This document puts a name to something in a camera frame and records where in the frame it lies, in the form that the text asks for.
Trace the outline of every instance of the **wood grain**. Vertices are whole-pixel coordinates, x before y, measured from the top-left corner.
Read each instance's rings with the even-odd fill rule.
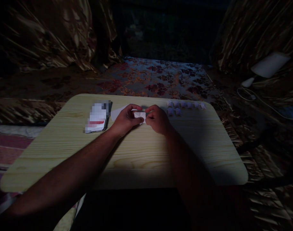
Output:
[[[83,133],[95,100],[111,100],[112,110],[129,103],[144,109],[167,99],[80,94],[71,98],[1,179],[5,192],[23,192],[53,167],[83,148],[101,133]],[[175,129],[205,163],[218,185],[245,184],[247,170],[214,108],[182,109],[182,117],[170,117]],[[116,148],[97,189],[174,187],[167,146],[162,135],[142,124]]]

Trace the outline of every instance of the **lamp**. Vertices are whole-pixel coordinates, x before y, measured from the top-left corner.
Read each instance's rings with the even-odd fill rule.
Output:
[[[264,78],[272,77],[282,66],[290,60],[290,56],[281,52],[273,52],[269,56],[265,57],[263,60],[255,64],[251,71],[256,75],[262,76]],[[255,77],[251,77],[244,82],[242,82],[243,87],[250,87],[253,83]]]

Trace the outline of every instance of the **cable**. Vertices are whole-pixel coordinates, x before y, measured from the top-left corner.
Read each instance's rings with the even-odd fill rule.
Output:
[[[247,100],[247,101],[254,101],[254,99],[253,100],[250,100],[250,99],[246,99],[246,98],[244,98],[244,97],[242,97],[241,95],[240,95],[240,93],[238,92],[238,90],[239,89],[243,89],[243,90],[245,90],[249,95],[251,95],[248,91],[250,91],[250,92],[252,92],[259,100],[261,100],[261,98],[260,97],[258,97],[258,95],[254,92],[254,91],[252,91],[252,90],[250,90],[250,89],[246,89],[246,88],[237,88],[237,94],[241,97],[241,98],[243,98],[244,100]],[[282,114],[280,114],[277,110],[275,110],[273,107],[271,107],[271,106],[269,106],[267,103],[265,103],[263,100],[261,100],[262,101],[262,103],[264,103],[264,104],[266,104],[266,106],[268,106],[268,107],[270,107],[271,109],[273,109],[278,115],[280,115],[281,117],[283,117],[283,118],[285,118],[285,119],[288,119],[288,120],[293,120],[293,118],[287,118],[287,117],[285,117],[285,116],[283,116]]]

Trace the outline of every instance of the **paper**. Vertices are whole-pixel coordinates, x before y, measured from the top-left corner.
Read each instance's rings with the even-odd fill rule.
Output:
[[[140,112],[134,112],[134,117],[139,118],[140,117]]]
[[[173,105],[174,105],[174,107],[179,107],[179,104],[178,104],[178,101],[173,101]]]
[[[172,103],[171,100],[168,100],[168,101],[167,101],[167,107],[173,107],[173,103]]]
[[[145,119],[146,119],[146,113],[145,112],[140,112],[140,117],[144,119],[143,123],[145,124]]]
[[[175,113],[176,113],[177,116],[182,116],[181,109],[175,108],[174,110],[175,110]]]
[[[194,102],[194,107],[195,107],[196,109],[199,109],[200,104],[199,104],[198,102]]]
[[[121,107],[121,108],[118,108],[118,109],[115,109],[115,110],[113,110],[112,112],[111,112],[111,119],[113,120],[113,121],[115,121],[116,119],[117,119],[117,117],[118,117],[118,115],[120,114],[120,112],[125,108],[125,107],[127,107],[129,104],[127,104],[126,106],[124,106],[124,107]]]
[[[173,116],[173,108],[168,108],[168,116]]]
[[[192,109],[192,108],[193,108],[192,103],[188,102],[188,103],[187,103],[187,108]]]
[[[200,106],[201,106],[201,108],[202,108],[203,110],[206,110],[206,106],[205,106],[204,103],[200,103]]]
[[[181,101],[180,104],[181,104],[181,107],[186,107],[187,106],[185,101]]]
[[[146,113],[145,112],[135,112],[134,117],[135,118],[142,117],[144,119],[144,121],[142,123],[140,123],[140,124],[145,124],[145,119],[146,119]]]

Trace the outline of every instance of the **curtain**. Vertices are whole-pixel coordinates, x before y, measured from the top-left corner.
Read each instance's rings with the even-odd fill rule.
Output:
[[[18,0],[6,11],[0,49],[22,72],[75,63],[99,73],[122,62],[109,0],[96,1],[93,18],[88,0]]]
[[[277,106],[293,105],[293,0],[232,0],[210,52],[212,65],[223,73],[246,76],[273,51],[292,58],[253,87]]]

